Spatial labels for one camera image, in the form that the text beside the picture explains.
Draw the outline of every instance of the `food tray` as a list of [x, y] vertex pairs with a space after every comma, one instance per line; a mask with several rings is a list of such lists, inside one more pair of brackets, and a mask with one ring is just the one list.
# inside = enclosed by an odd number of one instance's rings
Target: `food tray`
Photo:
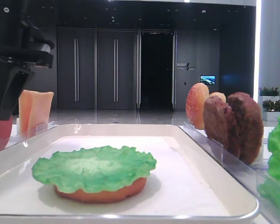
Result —
[[[31, 175], [39, 157], [105, 145], [137, 147], [157, 159], [140, 194], [81, 204]], [[0, 224], [249, 224], [258, 214], [257, 198], [177, 126], [56, 126], [0, 152]]]

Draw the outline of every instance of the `lettuce leaf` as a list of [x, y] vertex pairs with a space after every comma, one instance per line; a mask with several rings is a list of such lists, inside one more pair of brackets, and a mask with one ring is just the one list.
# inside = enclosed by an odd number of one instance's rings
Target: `lettuce leaf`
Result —
[[32, 176], [43, 184], [56, 185], [63, 193], [78, 189], [98, 193], [129, 186], [138, 178], [148, 177], [155, 166], [151, 153], [137, 152], [135, 147], [105, 146], [39, 158], [32, 167]]
[[[268, 150], [272, 153], [268, 165], [268, 174], [280, 181], [280, 116], [278, 125], [268, 136]], [[271, 201], [280, 209], [280, 186], [276, 189], [276, 184], [272, 181], [265, 181], [259, 186], [259, 193], [262, 197]]]

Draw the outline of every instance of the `dark doorway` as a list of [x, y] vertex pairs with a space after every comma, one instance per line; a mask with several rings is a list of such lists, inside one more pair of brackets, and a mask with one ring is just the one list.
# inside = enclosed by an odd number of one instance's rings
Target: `dark doorway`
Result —
[[147, 32], [141, 36], [140, 108], [172, 110], [173, 32]]

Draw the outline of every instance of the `monitor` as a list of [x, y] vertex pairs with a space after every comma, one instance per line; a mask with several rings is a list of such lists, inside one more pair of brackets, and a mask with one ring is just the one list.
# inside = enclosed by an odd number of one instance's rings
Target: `monitor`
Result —
[[206, 85], [214, 85], [216, 83], [216, 76], [200, 76], [200, 82]]

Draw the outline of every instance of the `cheese slice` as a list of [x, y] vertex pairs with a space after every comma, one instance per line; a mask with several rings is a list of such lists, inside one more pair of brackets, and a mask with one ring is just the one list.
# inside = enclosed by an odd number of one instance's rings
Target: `cheese slice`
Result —
[[24, 90], [19, 98], [20, 133], [49, 121], [53, 92]]

